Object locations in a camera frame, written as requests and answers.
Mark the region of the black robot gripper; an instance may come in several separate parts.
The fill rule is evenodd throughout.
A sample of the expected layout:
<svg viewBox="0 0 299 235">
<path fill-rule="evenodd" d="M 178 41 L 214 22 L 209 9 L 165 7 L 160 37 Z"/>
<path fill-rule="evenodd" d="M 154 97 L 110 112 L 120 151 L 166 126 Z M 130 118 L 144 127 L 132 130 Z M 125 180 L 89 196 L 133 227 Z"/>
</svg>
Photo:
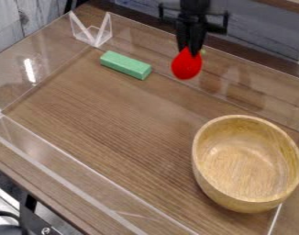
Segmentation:
<svg viewBox="0 0 299 235">
<path fill-rule="evenodd" d="M 192 56 L 201 50 L 205 33 L 224 35 L 228 32 L 229 13 L 213 12 L 209 2 L 180 2 L 157 4 L 157 18 L 174 23 L 177 49 L 186 46 Z"/>
</svg>

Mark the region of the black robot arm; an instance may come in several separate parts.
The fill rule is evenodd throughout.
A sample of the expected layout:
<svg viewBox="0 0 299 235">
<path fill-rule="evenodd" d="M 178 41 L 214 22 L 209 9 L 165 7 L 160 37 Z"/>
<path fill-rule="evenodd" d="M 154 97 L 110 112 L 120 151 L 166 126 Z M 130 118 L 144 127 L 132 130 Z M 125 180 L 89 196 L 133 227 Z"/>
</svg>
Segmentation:
<svg viewBox="0 0 299 235">
<path fill-rule="evenodd" d="M 192 57 L 200 53 L 208 33 L 228 33 L 229 12 L 212 12 L 210 0 L 180 0 L 178 6 L 160 2 L 157 19 L 173 23 L 177 49 L 188 49 Z"/>
</svg>

